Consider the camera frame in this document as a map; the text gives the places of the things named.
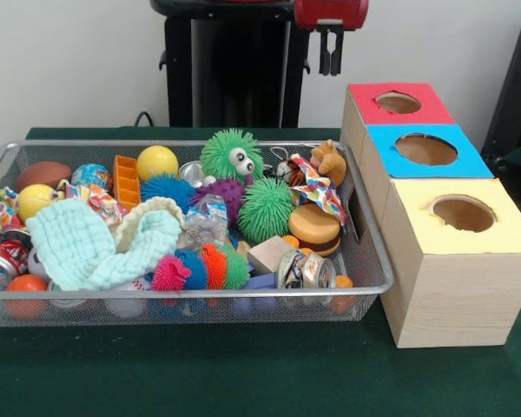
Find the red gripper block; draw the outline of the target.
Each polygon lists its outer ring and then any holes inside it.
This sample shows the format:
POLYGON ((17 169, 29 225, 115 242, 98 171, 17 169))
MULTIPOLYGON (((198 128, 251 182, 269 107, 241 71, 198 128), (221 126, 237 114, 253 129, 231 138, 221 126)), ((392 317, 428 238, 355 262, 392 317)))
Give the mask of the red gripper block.
POLYGON ((316 29, 320 33, 319 73, 337 76, 341 73, 344 30, 360 29, 368 12, 368 0, 296 0, 294 2, 295 22, 299 27, 316 29), (332 54, 328 50, 328 26, 335 35, 332 54))

